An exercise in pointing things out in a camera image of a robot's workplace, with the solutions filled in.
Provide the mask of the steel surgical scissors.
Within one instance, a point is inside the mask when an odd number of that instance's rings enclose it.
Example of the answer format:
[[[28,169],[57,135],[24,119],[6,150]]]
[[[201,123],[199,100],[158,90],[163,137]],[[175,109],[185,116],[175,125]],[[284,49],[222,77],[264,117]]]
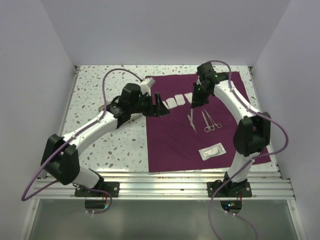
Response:
[[[208,122],[208,120],[207,120],[207,118],[205,116],[205,113],[203,111],[201,111],[201,114],[202,114],[203,120],[204,120],[205,125],[206,125],[205,128],[204,128],[204,131],[206,133],[213,131],[212,126],[209,125],[209,122]]]

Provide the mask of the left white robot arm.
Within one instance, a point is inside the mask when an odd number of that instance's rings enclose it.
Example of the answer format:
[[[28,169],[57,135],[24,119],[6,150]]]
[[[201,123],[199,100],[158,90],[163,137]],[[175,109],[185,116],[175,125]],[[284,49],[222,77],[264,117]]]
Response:
[[[47,140],[41,167],[62,185],[73,184],[92,196],[106,191],[104,178],[96,171],[80,166],[81,153],[103,135],[120,128],[136,115],[161,117],[170,111],[157,92],[152,96],[155,80],[128,83],[121,95],[107,103],[95,118],[64,136],[53,134]]]

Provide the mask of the steel scalpel handle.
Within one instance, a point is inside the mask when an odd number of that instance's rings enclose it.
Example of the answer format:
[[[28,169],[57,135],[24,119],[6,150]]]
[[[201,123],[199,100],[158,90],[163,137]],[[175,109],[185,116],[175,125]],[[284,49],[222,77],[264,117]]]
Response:
[[[190,122],[190,126],[195,131],[195,133],[197,133],[197,130],[196,130],[195,126],[194,126],[193,120],[192,120],[192,118],[191,118],[191,116],[189,114],[187,115],[187,118],[188,118],[188,120]]]

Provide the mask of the steel hemostat forceps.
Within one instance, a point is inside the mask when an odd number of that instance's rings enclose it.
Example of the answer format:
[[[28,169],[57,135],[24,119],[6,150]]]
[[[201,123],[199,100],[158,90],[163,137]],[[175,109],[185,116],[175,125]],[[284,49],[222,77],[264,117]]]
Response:
[[[222,124],[215,122],[215,121],[213,120],[213,118],[210,116],[210,114],[209,114],[206,110],[204,110],[204,113],[206,114],[206,119],[207,119],[209,125],[212,126],[212,132],[213,132],[216,128],[218,128],[218,129],[221,129],[221,128],[222,128]]]

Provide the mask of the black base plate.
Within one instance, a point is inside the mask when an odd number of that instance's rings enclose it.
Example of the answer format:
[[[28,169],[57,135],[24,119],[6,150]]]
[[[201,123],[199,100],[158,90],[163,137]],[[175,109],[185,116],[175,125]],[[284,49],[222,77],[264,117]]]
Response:
[[[75,190],[74,196],[79,198],[100,198],[106,196],[117,198],[119,196],[119,191],[119,182],[104,181],[99,182],[93,189],[80,186]]]
[[[207,182],[208,197],[211,198],[215,191],[223,185],[224,182],[216,180]],[[218,198],[251,198],[253,196],[250,183],[245,180],[242,182],[229,182],[223,186],[215,195]]]

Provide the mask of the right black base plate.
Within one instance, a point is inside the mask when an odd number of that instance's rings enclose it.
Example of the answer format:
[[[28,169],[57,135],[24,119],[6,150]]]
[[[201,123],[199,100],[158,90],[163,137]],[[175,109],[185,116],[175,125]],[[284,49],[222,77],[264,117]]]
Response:
[[[211,198],[215,191],[223,185],[224,182],[216,180],[207,182],[208,197]],[[215,195],[218,198],[251,198],[253,196],[250,183],[245,180],[242,182],[229,182],[223,186]]]

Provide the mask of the purple surgical cloth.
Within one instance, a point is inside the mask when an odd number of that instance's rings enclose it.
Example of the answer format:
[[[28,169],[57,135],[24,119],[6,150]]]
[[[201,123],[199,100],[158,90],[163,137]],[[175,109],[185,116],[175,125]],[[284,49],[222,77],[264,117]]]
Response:
[[[205,132],[201,111],[206,110],[222,128]],[[237,123],[226,106],[215,96],[209,104],[193,111],[193,130],[187,115],[190,103],[179,105],[170,114],[146,118],[148,170],[151,173],[228,168],[236,150],[233,144]],[[226,153],[203,161],[199,150],[222,143]]]

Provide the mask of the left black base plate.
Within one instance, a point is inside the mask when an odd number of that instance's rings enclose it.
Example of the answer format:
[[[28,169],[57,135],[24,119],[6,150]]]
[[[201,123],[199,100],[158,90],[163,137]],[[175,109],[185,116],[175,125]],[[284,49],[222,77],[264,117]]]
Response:
[[[119,196],[119,191],[119,182],[104,181],[99,182],[93,189],[80,186],[75,190],[74,196],[79,198],[100,198],[106,196],[117,198]]]

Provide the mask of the sealed suture packet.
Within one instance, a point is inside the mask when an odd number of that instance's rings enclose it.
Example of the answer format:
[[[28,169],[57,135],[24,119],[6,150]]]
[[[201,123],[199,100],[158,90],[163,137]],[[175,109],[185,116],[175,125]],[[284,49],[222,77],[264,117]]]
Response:
[[[206,161],[210,158],[218,157],[227,153],[222,143],[217,143],[215,145],[200,149],[198,152],[203,161]]]

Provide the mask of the white gauze pad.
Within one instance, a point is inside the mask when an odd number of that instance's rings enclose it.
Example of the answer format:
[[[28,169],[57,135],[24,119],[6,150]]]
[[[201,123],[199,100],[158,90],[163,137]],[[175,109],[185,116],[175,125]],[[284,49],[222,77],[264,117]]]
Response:
[[[178,106],[176,100],[173,97],[170,97],[163,101],[163,104],[166,106],[167,109],[174,109]]]
[[[186,104],[185,98],[182,94],[177,94],[174,96],[174,98],[178,106],[183,106]]]
[[[191,104],[192,103],[192,98],[193,98],[193,93],[192,92],[185,93],[184,96],[187,99],[187,101]]]

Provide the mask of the stainless steel tray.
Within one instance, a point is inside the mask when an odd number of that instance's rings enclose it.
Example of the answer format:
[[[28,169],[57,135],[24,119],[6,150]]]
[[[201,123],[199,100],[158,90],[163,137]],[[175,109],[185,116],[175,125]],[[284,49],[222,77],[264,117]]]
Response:
[[[142,113],[129,113],[123,107],[120,107],[118,103],[111,102],[106,105],[106,111],[112,113],[115,118],[122,118],[127,121],[135,120],[143,116]]]

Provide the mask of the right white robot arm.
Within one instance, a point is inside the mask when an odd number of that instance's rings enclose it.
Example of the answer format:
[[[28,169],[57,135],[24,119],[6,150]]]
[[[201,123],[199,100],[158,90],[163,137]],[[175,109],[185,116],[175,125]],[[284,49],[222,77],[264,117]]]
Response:
[[[251,197],[248,173],[255,158],[270,143],[271,123],[267,112],[257,110],[241,95],[232,82],[232,73],[217,73],[211,62],[196,69],[197,81],[193,83],[191,109],[209,103],[215,96],[232,114],[237,123],[233,137],[235,155],[223,180],[208,183],[208,195],[219,198]]]

